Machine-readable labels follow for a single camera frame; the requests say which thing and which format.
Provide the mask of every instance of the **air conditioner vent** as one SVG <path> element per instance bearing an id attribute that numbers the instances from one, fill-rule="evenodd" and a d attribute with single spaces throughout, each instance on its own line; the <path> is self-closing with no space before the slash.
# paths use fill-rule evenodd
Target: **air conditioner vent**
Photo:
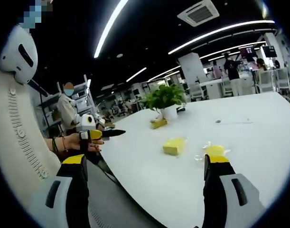
<path id="1" fill-rule="evenodd" d="M 218 13 L 211 0 L 203 0 L 178 14 L 178 18 L 182 19 L 193 27 L 196 27 L 219 16 L 220 14 Z"/>

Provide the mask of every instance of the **black ceiling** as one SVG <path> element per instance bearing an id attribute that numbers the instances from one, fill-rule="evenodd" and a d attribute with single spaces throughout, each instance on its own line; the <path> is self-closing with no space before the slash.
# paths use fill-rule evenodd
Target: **black ceiling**
<path id="1" fill-rule="evenodd" d="M 234 28 L 215 34 L 168 55 L 172 49 L 209 31 L 238 22 L 262 19 L 254 1 L 212 0 L 220 17 L 198 27 L 183 22 L 177 15 L 197 0 L 129 0 L 116 19 L 101 54 L 94 51 L 103 29 L 119 0 L 82 0 L 75 4 L 53 1 L 53 12 L 42 14 L 42 23 L 31 34 L 38 51 L 35 80 L 48 92 L 56 92 L 56 82 L 92 79 L 91 91 L 99 94 L 103 86 L 125 82 L 144 67 L 147 70 L 129 83 L 146 81 L 177 66 L 177 58 L 194 47 L 233 33 L 251 29 L 275 28 L 260 24 Z M 193 50 L 200 56 L 225 48 L 255 42 L 261 32 L 251 32 L 215 41 Z"/>

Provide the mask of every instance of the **white pot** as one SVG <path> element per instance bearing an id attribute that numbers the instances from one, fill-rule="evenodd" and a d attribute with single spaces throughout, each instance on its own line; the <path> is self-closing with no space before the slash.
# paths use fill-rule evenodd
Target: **white pot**
<path id="1" fill-rule="evenodd" d="M 176 120 L 178 118 L 176 105 L 161 109 L 160 112 L 163 117 L 168 121 Z"/>

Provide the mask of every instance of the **green plant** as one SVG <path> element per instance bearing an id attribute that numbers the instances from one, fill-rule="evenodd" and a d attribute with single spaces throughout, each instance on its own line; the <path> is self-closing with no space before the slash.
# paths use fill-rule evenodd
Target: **green plant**
<path id="1" fill-rule="evenodd" d="M 160 85 L 158 90 L 147 95 L 144 100 L 145 106 L 153 111 L 172 105 L 181 105 L 184 102 L 184 91 L 176 84 L 171 86 Z"/>

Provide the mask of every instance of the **black shirt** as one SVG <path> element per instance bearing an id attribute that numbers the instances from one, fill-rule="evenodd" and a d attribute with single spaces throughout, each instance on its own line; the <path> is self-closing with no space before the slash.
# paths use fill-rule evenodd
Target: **black shirt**
<path id="1" fill-rule="evenodd" d="M 238 63 L 231 59 L 226 60 L 224 64 L 224 69 L 228 71 L 229 80 L 239 79 Z"/>

